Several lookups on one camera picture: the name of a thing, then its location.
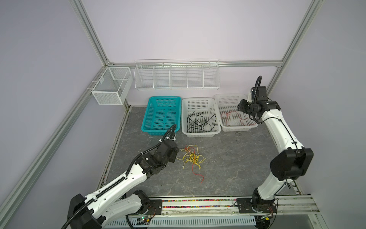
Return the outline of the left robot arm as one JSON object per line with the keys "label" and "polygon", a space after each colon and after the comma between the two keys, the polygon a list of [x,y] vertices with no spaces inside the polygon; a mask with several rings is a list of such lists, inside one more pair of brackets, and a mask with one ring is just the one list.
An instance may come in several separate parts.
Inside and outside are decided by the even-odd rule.
{"label": "left robot arm", "polygon": [[153,152],[138,154],[128,169],[112,182],[86,196],[74,196],[62,228],[102,229],[123,216],[145,213],[150,200],[142,190],[126,198],[123,195],[159,174],[169,162],[175,162],[178,152],[177,144],[167,139],[161,141]]}

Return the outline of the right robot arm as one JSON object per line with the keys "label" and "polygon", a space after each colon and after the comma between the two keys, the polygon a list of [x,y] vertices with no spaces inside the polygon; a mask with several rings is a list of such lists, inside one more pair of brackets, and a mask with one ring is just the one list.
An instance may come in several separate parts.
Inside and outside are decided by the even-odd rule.
{"label": "right robot arm", "polygon": [[265,124],[279,154],[270,162],[270,174],[253,191],[246,207],[261,213],[274,205],[276,195],[289,183],[304,176],[314,157],[312,149],[297,140],[275,101],[249,102],[242,99],[237,110],[248,114],[258,124]]}

